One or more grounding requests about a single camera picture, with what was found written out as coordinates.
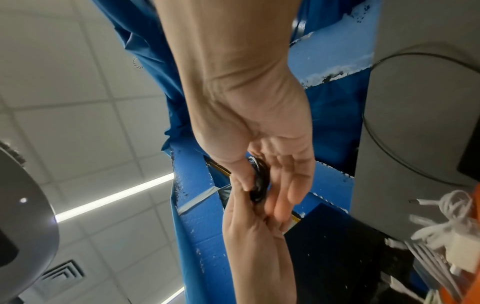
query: person's left hand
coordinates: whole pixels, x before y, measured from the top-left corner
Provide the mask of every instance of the person's left hand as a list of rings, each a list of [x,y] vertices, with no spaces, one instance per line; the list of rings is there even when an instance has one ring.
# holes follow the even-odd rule
[[[223,214],[223,240],[237,304],[295,304],[294,269],[280,223],[254,208],[248,192],[233,175]]]

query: black surface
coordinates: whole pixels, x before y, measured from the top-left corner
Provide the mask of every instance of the black surface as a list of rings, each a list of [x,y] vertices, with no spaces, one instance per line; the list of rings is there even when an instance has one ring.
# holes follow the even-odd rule
[[[376,291],[379,273],[366,281],[364,276],[378,250],[385,246],[382,233],[320,204],[285,238],[295,271],[298,303],[370,302],[371,296],[358,288],[368,294]]]
[[[18,253],[18,248],[0,230],[0,267],[10,264]]]
[[[458,164],[458,171],[480,181],[480,118]]]

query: hand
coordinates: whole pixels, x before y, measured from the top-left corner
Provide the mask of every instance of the hand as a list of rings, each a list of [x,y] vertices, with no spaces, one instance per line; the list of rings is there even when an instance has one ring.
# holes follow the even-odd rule
[[[231,194],[223,214],[223,240],[237,304],[297,302],[294,269],[280,223],[254,210],[248,192],[230,176]]]
[[[287,66],[300,0],[156,0],[193,133],[213,160],[254,184],[246,152],[271,168],[265,211],[286,222],[311,188],[312,119]]]

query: air vent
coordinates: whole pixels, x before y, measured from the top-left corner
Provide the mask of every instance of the air vent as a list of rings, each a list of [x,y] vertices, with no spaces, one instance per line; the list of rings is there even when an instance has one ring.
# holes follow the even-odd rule
[[[35,283],[34,288],[44,299],[50,299],[80,283],[84,277],[85,274],[78,264],[70,260],[45,272]]]

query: blue tarp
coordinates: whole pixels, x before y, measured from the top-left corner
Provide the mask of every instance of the blue tarp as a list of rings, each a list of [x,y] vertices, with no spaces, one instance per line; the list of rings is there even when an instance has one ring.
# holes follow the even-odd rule
[[[185,97],[174,58],[158,17],[148,0],[93,0],[112,22],[123,47],[137,56],[166,94],[170,138],[192,133]],[[329,26],[360,0],[304,0],[293,28],[292,38]],[[307,89],[312,109],[315,158],[340,170],[360,138],[361,111],[365,102],[368,76],[351,75],[342,85],[328,84]],[[164,149],[169,150],[170,139]]]

